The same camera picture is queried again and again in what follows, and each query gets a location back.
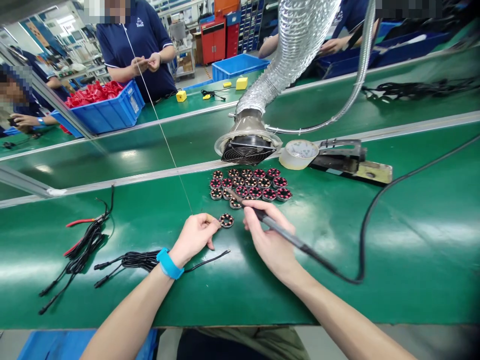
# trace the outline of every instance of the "person's right hand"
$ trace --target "person's right hand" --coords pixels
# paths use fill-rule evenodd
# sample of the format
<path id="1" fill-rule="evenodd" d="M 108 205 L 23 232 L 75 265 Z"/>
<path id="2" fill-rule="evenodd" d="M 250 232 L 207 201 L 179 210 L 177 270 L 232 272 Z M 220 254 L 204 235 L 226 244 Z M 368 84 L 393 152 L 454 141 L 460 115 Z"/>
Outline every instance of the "person's right hand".
<path id="1" fill-rule="evenodd" d="M 134 57 L 130 63 L 131 69 L 133 71 L 133 76 L 137 77 L 140 74 L 143 74 L 145 70 L 149 68 L 149 60 L 145 59 L 145 56 Z"/>
<path id="2" fill-rule="evenodd" d="M 288 274 L 299 266 L 294 255 L 294 246 L 274 230 L 263 231 L 260 221 L 252 208 L 264 210 L 269 217 L 292 234 L 295 227 L 287 220 L 280 210 L 269 202 L 245 200 L 245 230 L 250 231 L 255 249 L 270 271 L 277 277 Z"/>

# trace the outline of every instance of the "floor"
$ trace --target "floor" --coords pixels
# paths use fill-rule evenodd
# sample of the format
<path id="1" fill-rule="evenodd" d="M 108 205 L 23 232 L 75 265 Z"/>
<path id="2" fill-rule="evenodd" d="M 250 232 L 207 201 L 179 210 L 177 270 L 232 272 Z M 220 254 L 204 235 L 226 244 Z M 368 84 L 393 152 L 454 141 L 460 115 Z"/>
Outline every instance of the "floor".
<path id="1" fill-rule="evenodd" d="M 380 325 L 380 328 L 418 360 L 473 358 L 473 345 L 480 335 L 479 328 L 461 325 Z M 296 330 L 311 359 L 346 359 L 323 327 L 297 326 Z M 29 330 L 4 331 L 0 335 L 0 359 L 16 360 L 29 335 Z M 168 329 L 162 334 L 159 342 L 162 351 L 157 360 L 176 358 L 180 335 L 181 329 Z"/>

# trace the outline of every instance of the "hand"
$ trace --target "hand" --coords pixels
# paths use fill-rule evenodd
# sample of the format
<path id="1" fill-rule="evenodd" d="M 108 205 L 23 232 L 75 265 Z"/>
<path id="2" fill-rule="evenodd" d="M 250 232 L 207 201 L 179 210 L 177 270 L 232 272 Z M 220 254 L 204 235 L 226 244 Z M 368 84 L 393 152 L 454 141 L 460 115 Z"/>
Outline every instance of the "hand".
<path id="1" fill-rule="evenodd" d="M 269 217 L 292 234 L 295 227 L 275 207 L 275 205 L 258 201 L 245 200 L 245 230 L 250 231 L 255 249 L 270 271 L 277 277 L 288 274 L 292 268 L 299 266 L 294 255 L 294 246 L 274 230 L 263 231 L 260 221 L 252 208 L 265 210 Z"/>
<path id="2" fill-rule="evenodd" d="M 140 76 L 140 74 L 143 74 L 145 70 L 149 68 L 149 61 L 148 59 L 145 59 L 145 56 L 134 57 L 130 66 L 133 72 L 133 77 L 137 77 Z"/>
<path id="3" fill-rule="evenodd" d="M 16 128 L 25 127 L 25 126 L 41 126 L 39 118 L 30 115 L 22 115 L 13 113 L 10 114 L 10 117 L 14 119 L 16 123 Z"/>
<path id="4" fill-rule="evenodd" d="M 349 40 L 350 36 L 330 39 L 320 47 L 320 51 L 318 53 L 321 56 L 336 54 L 343 49 Z"/>
<path id="5" fill-rule="evenodd" d="M 158 52 L 154 52 L 148 59 L 148 68 L 152 73 L 154 73 L 159 69 L 161 63 L 162 56 Z"/>
<path id="6" fill-rule="evenodd" d="M 215 250 L 212 236 L 220 228 L 219 221 L 210 214 L 201 213 L 190 216 L 185 221 L 180 236 L 169 253 L 175 265 L 183 268 L 205 245 L 210 250 Z"/>

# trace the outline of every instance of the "blue wristband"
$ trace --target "blue wristband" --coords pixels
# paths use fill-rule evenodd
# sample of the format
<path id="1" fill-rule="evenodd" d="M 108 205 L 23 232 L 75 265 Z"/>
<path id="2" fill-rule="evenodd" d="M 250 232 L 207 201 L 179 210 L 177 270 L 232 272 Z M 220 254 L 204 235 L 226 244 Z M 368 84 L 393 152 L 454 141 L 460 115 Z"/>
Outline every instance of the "blue wristband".
<path id="1" fill-rule="evenodd" d="M 179 269 L 170 258 L 168 251 L 169 250 L 164 247 L 157 254 L 156 260 L 160 264 L 160 267 L 165 275 L 171 277 L 174 280 L 178 280 L 184 273 L 185 268 L 182 267 L 181 269 Z"/>

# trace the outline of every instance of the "electronic component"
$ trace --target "electronic component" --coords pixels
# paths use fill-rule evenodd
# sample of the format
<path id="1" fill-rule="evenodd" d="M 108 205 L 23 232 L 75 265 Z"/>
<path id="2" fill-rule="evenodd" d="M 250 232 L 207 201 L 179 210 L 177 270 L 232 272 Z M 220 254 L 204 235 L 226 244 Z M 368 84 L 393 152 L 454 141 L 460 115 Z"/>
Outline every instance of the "electronic component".
<path id="1" fill-rule="evenodd" d="M 247 188 L 254 188 L 254 187 L 257 186 L 257 184 L 258 184 L 257 179 L 255 179 L 255 178 L 253 178 L 253 177 L 250 177 L 250 178 L 246 178 L 246 179 L 245 179 L 245 184 L 244 184 L 244 185 L 245 185 Z"/>
<path id="2" fill-rule="evenodd" d="M 219 189 L 222 186 L 222 183 L 219 179 L 212 179 L 210 181 L 210 189 Z"/>
<path id="3" fill-rule="evenodd" d="M 266 177 L 258 179 L 258 187 L 260 189 L 269 188 L 271 183 L 272 182 L 270 180 L 268 180 Z"/>
<path id="4" fill-rule="evenodd" d="M 249 189 L 246 186 L 240 185 L 235 189 L 235 193 L 242 198 L 246 197 L 249 194 Z"/>
<path id="5" fill-rule="evenodd" d="M 233 209 L 233 210 L 239 210 L 242 205 L 237 201 L 237 199 L 235 199 L 234 197 L 232 197 L 230 199 L 230 207 Z"/>
<path id="6" fill-rule="evenodd" d="M 232 187 L 232 179 L 229 178 L 229 177 L 226 177 L 224 178 L 222 181 L 221 181 L 221 187 L 222 188 L 231 188 Z"/>
<path id="7" fill-rule="evenodd" d="M 261 199 L 268 203 L 271 203 L 277 198 L 277 192 L 274 189 L 266 188 L 261 192 Z"/>
<path id="8" fill-rule="evenodd" d="M 242 186 L 243 184 L 245 184 L 244 178 L 240 176 L 234 177 L 231 182 L 232 188 L 236 188 L 237 186 Z"/>
<path id="9" fill-rule="evenodd" d="M 220 222 L 222 228 L 229 229 L 234 224 L 234 217 L 229 213 L 224 213 L 222 216 L 220 216 L 218 221 Z"/>
<path id="10" fill-rule="evenodd" d="M 228 170 L 228 177 L 229 178 L 236 178 L 237 176 L 239 176 L 240 173 L 237 169 L 230 169 Z"/>
<path id="11" fill-rule="evenodd" d="M 216 170 L 216 171 L 213 172 L 212 177 L 214 179 L 222 180 L 224 178 L 224 173 L 221 172 L 220 170 Z"/>
<path id="12" fill-rule="evenodd" d="M 210 191 L 210 197 L 213 200 L 220 200 L 222 198 L 222 189 L 221 188 L 215 188 Z"/>
<path id="13" fill-rule="evenodd" d="M 250 195 L 253 200 L 258 200 L 262 196 L 262 190 L 258 187 L 251 187 L 248 189 L 248 195 Z"/>
<path id="14" fill-rule="evenodd" d="M 292 192 L 286 187 L 280 187 L 276 191 L 276 199 L 281 202 L 286 202 L 292 198 Z"/>
<path id="15" fill-rule="evenodd" d="M 251 178 L 254 175 L 254 172 L 250 169 L 243 169 L 241 171 L 241 177 L 244 179 Z"/>
<path id="16" fill-rule="evenodd" d="M 225 200 L 230 201 L 230 199 L 232 198 L 232 194 L 230 194 L 230 193 L 227 191 L 227 189 L 230 189 L 230 188 L 224 188 L 224 189 L 223 189 L 223 198 L 224 198 Z"/>
<path id="17" fill-rule="evenodd" d="M 263 179 L 265 176 L 267 176 L 267 174 L 265 174 L 265 171 L 263 171 L 262 169 L 256 169 L 253 172 L 253 177 L 255 179 Z"/>
<path id="18" fill-rule="evenodd" d="M 269 178 L 270 180 L 278 178 L 279 176 L 280 176 L 280 170 L 274 167 L 268 169 L 268 171 L 266 172 L 266 177 Z"/>
<path id="19" fill-rule="evenodd" d="M 274 189 L 284 188 L 288 185 L 287 179 L 284 177 L 276 177 L 271 181 L 271 186 Z"/>

